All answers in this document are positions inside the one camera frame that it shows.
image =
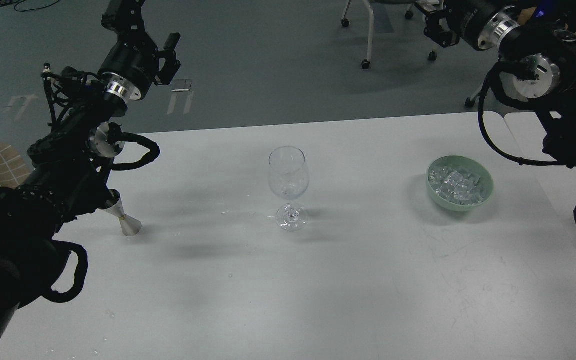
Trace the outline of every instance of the silver metal joint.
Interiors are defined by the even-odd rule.
[[[98,128],[90,131],[88,148],[99,157],[114,158],[124,150],[125,143],[123,141],[114,143],[108,141],[110,126],[111,123],[103,122]]]
[[[535,74],[535,80],[521,80],[512,77],[514,88],[528,99],[537,99],[550,94],[562,82],[562,73],[557,64],[542,54],[524,57],[521,62],[528,64],[530,71]]]
[[[488,50],[493,47],[499,48],[506,35],[520,27],[517,21],[505,13],[509,8],[505,7],[495,16],[492,16],[492,19],[484,26],[477,41],[477,46],[481,50]]]
[[[103,73],[103,77],[108,82],[105,92],[118,96],[126,105],[128,105],[128,100],[140,100],[142,98],[141,90],[125,77],[114,72]]]

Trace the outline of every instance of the green bowl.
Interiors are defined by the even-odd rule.
[[[450,202],[447,199],[439,196],[439,194],[436,193],[432,188],[429,180],[430,169],[438,166],[439,167],[450,166],[452,168],[463,167],[479,175],[481,178],[478,180],[477,186],[481,187],[482,189],[483,201],[479,203],[473,203],[472,205],[462,205],[461,203]],[[430,198],[432,198],[432,200],[434,200],[434,202],[437,203],[437,205],[439,205],[440,207],[447,210],[451,210],[453,212],[469,212],[474,208],[478,208],[484,205],[485,203],[488,202],[488,200],[490,200],[495,184],[492,180],[492,176],[490,175],[490,173],[486,170],[484,166],[479,164],[477,161],[469,159],[468,157],[451,155],[441,157],[433,161],[432,164],[428,166],[428,169],[425,172],[425,187],[428,189]]]

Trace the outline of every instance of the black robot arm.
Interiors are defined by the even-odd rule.
[[[64,303],[82,291],[86,251],[53,236],[77,216],[117,208],[119,192],[106,185],[110,171],[137,169],[160,153],[153,141],[110,122],[125,115],[130,100],[144,99],[152,84],[170,84],[180,68],[174,50],[180,35],[170,34],[159,50],[144,30],[144,2],[110,2],[102,24],[117,33],[118,41],[98,73],[67,67],[56,74],[45,64],[50,133],[28,150],[34,171],[25,182],[16,189],[0,187],[0,337],[14,312],[35,299]],[[166,60],[161,69],[160,59]],[[64,107],[58,117],[55,105]],[[137,162],[114,164],[125,142],[149,152]],[[78,257],[73,287],[53,291],[71,253]]]
[[[426,1],[417,2],[426,15],[425,34],[439,45],[453,46],[461,38],[478,51],[498,48],[499,62],[487,74],[480,92],[479,127],[493,150],[520,165],[576,167],[576,35],[566,27],[571,4],[565,0],[531,1],[528,6],[537,5],[537,9],[532,20],[520,26],[516,20],[522,7],[516,0],[445,0],[439,10]],[[441,27],[442,19],[449,29]],[[506,94],[502,73],[512,75],[515,90],[525,100]],[[502,104],[537,114],[546,130],[543,152],[555,161],[516,157],[493,143],[483,118],[490,89]]]

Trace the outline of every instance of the wine glass base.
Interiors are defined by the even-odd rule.
[[[279,208],[274,218],[283,230],[297,231],[308,223],[308,212],[298,203],[286,203]]]

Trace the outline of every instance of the chair leg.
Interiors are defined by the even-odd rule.
[[[350,9],[350,2],[352,0],[348,0],[348,2],[345,3],[345,9],[343,10],[343,15],[341,15],[341,19],[343,20],[347,20],[346,16],[348,16],[348,9]]]
[[[412,12],[412,8],[413,8],[414,6],[415,6],[414,3],[408,5],[408,7],[407,7],[407,9],[406,9],[406,16],[405,16],[406,20],[410,20],[410,19],[412,19],[412,18],[415,16],[415,13]]]
[[[472,107],[475,106],[475,102],[477,101],[477,98],[481,95],[482,93],[482,86],[478,87],[476,89],[475,92],[472,93],[472,95],[466,99],[466,103],[464,104],[468,109],[471,109]]]
[[[375,12],[368,0],[363,0],[363,4],[368,10],[368,53],[366,59],[361,62],[361,68],[366,70],[370,68],[370,61],[373,58],[373,36],[375,34]]]

